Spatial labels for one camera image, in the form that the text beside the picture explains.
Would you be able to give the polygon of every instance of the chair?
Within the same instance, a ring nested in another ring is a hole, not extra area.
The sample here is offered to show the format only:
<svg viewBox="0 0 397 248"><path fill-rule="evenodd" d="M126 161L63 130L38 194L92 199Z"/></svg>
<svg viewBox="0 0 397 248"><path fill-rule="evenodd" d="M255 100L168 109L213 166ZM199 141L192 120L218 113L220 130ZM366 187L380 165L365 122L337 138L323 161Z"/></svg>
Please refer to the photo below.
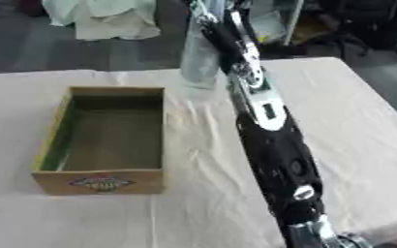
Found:
<svg viewBox="0 0 397 248"><path fill-rule="evenodd" d="M374 25L390 20L397 7L397 0L319 0L319 4L326 13L340 21L337 30L312 38L302 46L334 43L340 50L340 57L345 60L346 45L361 47L359 55L366 55L369 51L364 42L351 35L351 27Z"/></svg>

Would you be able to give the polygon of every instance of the floor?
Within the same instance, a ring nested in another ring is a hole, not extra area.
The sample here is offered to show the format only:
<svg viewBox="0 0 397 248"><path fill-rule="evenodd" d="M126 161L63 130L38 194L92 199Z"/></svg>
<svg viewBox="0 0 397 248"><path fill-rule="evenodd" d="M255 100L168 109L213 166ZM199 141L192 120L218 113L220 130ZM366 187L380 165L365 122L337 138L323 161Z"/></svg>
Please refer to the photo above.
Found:
<svg viewBox="0 0 397 248"><path fill-rule="evenodd" d="M186 13L170 2L157 11L162 36L144 41L75 40L74 27L53 27L46 16L0 17L0 73L93 69L101 71L177 68L184 46ZM312 56L330 56L332 48L313 48ZM347 63L397 109L397 54L372 51L366 57L350 49Z"/></svg>

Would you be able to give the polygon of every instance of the printed label on box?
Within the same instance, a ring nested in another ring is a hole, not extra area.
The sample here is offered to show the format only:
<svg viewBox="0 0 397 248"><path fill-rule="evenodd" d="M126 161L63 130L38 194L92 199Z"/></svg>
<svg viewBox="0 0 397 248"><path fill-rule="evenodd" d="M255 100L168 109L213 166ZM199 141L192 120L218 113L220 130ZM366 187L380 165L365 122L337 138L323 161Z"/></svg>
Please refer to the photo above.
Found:
<svg viewBox="0 0 397 248"><path fill-rule="evenodd" d="M70 184L72 186L87 187L97 193L109 193L131 183L133 182L126 179L115 178L104 174L95 174L75 179Z"/></svg>

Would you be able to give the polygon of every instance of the robotic hand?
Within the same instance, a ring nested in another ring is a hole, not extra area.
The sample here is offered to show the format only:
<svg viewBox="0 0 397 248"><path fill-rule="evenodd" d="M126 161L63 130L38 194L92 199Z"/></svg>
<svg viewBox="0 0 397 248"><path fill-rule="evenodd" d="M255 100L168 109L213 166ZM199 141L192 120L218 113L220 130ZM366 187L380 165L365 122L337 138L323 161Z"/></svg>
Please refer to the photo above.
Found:
<svg viewBox="0 0 397 248"><path fill-rule="evenodd" d="M219 52L239 136L287 247L371 248L356 234L337 235L328 222L321 178L309 148L260 66L248 21L251 1L231 1L224 20L209 13L201 0L184 1L204 37Z"/></svg>

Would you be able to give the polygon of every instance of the open wooden box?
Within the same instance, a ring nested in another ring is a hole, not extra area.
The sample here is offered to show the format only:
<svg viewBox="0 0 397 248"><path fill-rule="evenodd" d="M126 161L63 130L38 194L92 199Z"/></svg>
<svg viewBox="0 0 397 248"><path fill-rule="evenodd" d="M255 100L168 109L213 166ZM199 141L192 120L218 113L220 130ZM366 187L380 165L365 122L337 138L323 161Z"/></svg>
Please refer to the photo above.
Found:
<svg viewBox="0 0 397 248"><path fill-rule="evenodd" d="M32 174L49 194L163 190L164 89L71 87Z"/></svg>

